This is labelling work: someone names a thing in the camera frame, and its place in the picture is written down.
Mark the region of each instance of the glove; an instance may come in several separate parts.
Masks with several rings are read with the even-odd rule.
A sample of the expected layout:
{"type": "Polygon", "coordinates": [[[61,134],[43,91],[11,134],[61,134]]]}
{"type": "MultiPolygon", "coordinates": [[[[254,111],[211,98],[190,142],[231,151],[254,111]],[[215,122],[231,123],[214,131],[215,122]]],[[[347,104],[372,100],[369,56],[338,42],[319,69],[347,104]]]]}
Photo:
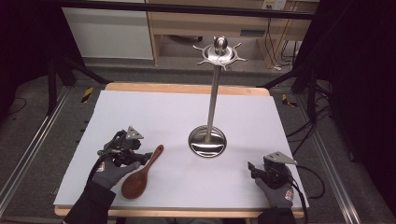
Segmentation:
{"type": "Polygon", "coordinates": [[[117,167],[113,159],[106,158],[93,175],[92,181],[106,189],[111,189],[120,179],[139,168],[139,166],[140,162],[136,161],[125,167],[117,167]]]}
{"type": "Polygon", "coordinates": [[[294,191],[291,183],[288,182],[278,189],[270,189],[261,178],[256,178],[255,182],[264,191],[270,207],[291,208],[293,206],[294,191]]]}

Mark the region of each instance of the silver stand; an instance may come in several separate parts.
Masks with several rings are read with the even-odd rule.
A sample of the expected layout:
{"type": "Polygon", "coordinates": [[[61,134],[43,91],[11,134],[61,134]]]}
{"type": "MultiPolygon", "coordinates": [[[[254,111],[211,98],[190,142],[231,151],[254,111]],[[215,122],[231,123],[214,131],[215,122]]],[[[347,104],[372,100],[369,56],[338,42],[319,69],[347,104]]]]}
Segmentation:
{"type": "Polygon", "coordinates": [[[235,48],[239,47],[240,44],[238,44],[234,48],[230,48],[227,45],[227,39],[222,36],[215,38],[214,45],[209,45],[204,49],[199,49],[202,51],[204,60],[198,64],[212,63],[215,65],[213,72],[212,92],[210,94],[207,125],[200,126],[194,129],[189,136],[189,146],[191,150],[198,156],[204,158],[217,157],[227,147],[227,139],[224,133],[220,129],[213,126],[213,118],[215,116],[216,101],[219,89],[219,75],[221,72],[221,68],[224,68],[224,70],[226,70],[226,65],[233,63],[237,60],[246,61],[246,59],[239,58],[236,53],[235,48]]]}

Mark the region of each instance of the white table surface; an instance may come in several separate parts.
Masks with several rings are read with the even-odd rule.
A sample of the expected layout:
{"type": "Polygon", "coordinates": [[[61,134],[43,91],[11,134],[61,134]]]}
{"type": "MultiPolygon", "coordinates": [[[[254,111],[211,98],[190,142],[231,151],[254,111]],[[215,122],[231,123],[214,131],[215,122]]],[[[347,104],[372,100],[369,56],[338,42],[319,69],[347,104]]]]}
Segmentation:
{"type": "MultiPolygon", "coordinates": [[[[112,189],[117,193],[113,208],[267,208],[263,192],[250,178],[248,161],[263,169],[264,155],[280,151],[292,158],[273,97],[219,95],[214,126],[224,132],[228,143],[220,156],[204,159],[190,150],[188,137],[193,129],[206,125],[209,99],[208,94],[102,91],[54,205],[76,202],[98,159],[97,150],[116,132],[133,125],[145,137],[136,153],[153,152],[158,145],[164,151],[148,172],[143,195],[123,198],[122,179],[112,189]]],[[[304,192],[295,166],[288,166],[304,192]]],[[[293,208],[301,208],[294,192],[293,208]]]]}

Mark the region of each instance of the round metal base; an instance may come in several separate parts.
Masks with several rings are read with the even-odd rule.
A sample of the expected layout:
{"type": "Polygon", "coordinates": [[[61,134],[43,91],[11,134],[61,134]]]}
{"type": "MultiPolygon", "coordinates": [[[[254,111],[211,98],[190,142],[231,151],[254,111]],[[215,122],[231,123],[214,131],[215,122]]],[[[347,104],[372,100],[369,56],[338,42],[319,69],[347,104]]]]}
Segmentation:
{"type": "Polygon", "coordinates": [[[212,127],[210,141],[206,141],[206,128],[206,125],[200,126],[190,133],[189,146],[200,157],[217,157],[226,148],[227,139],[220,129],[212,127]]]}

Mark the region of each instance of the brown spoon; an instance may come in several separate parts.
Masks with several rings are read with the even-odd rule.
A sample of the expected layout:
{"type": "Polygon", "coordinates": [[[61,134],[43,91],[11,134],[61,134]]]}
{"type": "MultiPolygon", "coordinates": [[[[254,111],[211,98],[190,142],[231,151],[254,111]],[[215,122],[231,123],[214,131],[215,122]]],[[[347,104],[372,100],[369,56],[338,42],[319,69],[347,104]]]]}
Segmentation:
{"type": "Polygon", "coordinates": [[[126,199],[135,199],[143,194],[146,189],[146,185],[148,184],[149,167],[155,162],[155,160],[157,160],[162,152],[163,145],[159,145],[155,149],[146,166],[125,179],[121,187],[121,192],[126,199]]]}

